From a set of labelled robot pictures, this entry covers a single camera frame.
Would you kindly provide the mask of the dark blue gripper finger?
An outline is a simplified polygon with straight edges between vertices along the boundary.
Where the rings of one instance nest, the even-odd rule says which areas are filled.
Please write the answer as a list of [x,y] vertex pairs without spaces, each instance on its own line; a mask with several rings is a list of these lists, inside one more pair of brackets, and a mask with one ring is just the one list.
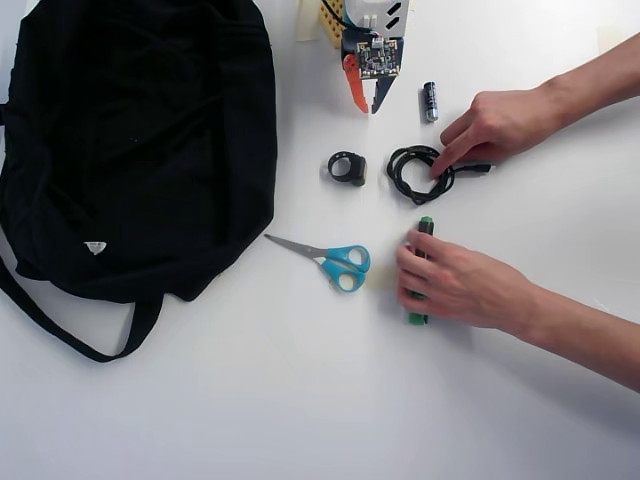
[[371,108],[372,114],[376,114],[379,111],[396,78],[397,76],[394,75],[379,77],[376,80],[374,99]]

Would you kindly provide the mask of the person's left hand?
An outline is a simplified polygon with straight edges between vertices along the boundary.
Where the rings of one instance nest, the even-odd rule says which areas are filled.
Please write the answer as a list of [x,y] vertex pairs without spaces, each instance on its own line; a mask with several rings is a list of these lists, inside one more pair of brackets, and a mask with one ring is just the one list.
[[398,301],[411,313],[519,334],[539,312],[536,287],[519,271],[417,230],[396,266]]

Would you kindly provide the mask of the person's right hand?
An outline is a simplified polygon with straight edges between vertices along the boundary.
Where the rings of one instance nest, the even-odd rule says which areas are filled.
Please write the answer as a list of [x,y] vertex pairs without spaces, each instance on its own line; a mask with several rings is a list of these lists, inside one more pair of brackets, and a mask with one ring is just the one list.
[[550,99],[539,88],[481,92],[441,133],[443,151],[431,176],[464,162],[504,161],[538,145],[557,127]]

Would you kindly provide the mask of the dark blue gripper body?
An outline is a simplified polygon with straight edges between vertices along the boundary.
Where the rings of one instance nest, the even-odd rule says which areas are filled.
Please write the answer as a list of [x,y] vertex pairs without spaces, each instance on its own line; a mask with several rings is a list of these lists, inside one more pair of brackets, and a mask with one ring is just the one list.
[[348,29],[342,34],[341,48],[343,54],[356,56],[360,70],[400,70],[404,39]]

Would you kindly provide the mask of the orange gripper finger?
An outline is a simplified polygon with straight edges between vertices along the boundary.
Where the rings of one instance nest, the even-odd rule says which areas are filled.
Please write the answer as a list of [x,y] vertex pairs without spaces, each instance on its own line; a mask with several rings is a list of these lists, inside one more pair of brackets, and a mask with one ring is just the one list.
[[363,113],[369,112],[369,107],[364,94],[362,79],[360,78],[358,62],[352,53],[347,54],[343,59],[343,70],[353,97],[355,105]]

